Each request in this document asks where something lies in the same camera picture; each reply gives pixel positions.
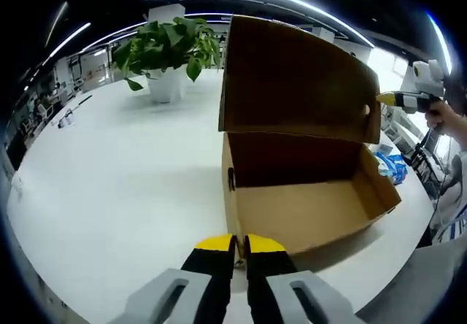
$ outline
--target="open cardboard box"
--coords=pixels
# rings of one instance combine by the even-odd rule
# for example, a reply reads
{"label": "open cardboard box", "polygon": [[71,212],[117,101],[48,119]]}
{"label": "open cardboard box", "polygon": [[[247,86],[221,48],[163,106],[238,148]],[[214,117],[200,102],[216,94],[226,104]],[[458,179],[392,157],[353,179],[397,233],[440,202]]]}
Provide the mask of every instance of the open cardboard box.
{"label": "open cardboard box", "polygon": [[377,76],[340,48],[234,16],[219,130],[228,231],[290,254],[354,234],[400,197],[364,145],[379,142]]}

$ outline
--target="white table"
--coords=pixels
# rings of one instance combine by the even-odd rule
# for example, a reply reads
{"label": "white table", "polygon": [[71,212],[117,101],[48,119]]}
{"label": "white table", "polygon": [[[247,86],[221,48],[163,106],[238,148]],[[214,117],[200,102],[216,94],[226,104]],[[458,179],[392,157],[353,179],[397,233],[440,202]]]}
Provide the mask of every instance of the white table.
{"label": "white table", "polygon": [[[117,317],[196,242],[225,233],[221,84],[222,73],[205,70],[182,102],[159,106],[146,90],[105,85],[63,110],[93,94],[75,110],[75,126],[47,125],[26,153],[9,197],[13,230],[41,278],[90,323]],[[402,203],[365,232],[296,260],[318,269],[354,311],[399,272],[431,218],[411,169],[398,191]],[[252,322],[243,276],[235,272],[225,323]]]}

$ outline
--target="white pot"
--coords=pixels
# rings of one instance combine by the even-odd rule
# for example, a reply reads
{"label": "white pot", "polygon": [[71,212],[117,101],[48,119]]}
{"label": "white pot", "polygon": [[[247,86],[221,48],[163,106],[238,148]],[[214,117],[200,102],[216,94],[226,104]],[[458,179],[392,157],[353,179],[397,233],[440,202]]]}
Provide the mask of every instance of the white pot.
{"label": "white pot", "polygon": [[186,65],[174,68],[169,67],[165,72],[161,70],[149,70],[150,77],[147,85],[151,99],[155,103],[171,103],[179,101],[185,95],[187,85]]}

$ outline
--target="box flap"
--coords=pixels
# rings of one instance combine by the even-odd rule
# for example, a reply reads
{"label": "box flap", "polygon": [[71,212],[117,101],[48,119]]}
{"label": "box flap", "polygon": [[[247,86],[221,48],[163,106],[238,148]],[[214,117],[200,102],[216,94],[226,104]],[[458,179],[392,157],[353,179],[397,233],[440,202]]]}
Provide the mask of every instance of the box flap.
{"label": "box flap", "polygon": [[379,142],[376,74],[298,28],[234,16],[223,82],[220,131]]}

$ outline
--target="ceiling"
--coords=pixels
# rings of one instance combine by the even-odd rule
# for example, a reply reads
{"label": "ceiling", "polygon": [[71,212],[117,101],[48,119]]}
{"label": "ceiling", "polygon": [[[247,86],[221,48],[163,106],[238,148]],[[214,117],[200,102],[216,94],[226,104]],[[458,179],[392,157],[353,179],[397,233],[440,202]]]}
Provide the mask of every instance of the ceiling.
{"label": "ceiling", "polygon": [[[67,8],[58,19],[52,34],[51,26],[64,2]],[[356,29],[373,31],[406,45],[415,47],[434,58],[444,60],[433,26],[426,17],[429,9],[438,21],[454,57],[453,74],[458,77],[459,65],[467,60],[466,25],[452,14],[452,9],[462,6],[461,0],[302,0],[342,19]],[[9,0],[3,2],[6,10],[3,21],[11,28],[7,43],[8,69],[4,74],[3,96],[11,104],[23,91],[36,68],[68,35],[84,23],[90,27],[68,43],[54,59],[41,68],[47,72],[54,60],[81,50],[91,42],[126,26],[143,21],[143,14],[151,7],[179,2],[186,12],[233,12],[273,18],[292,24],[317,24],[316,19],[343,33],[352,42],[362,42],[335,21],[306,11],[303,7],[283,0]],[[292,9],[299,14],[282,8]],[[402,49],[378,41],[376,45]]]}

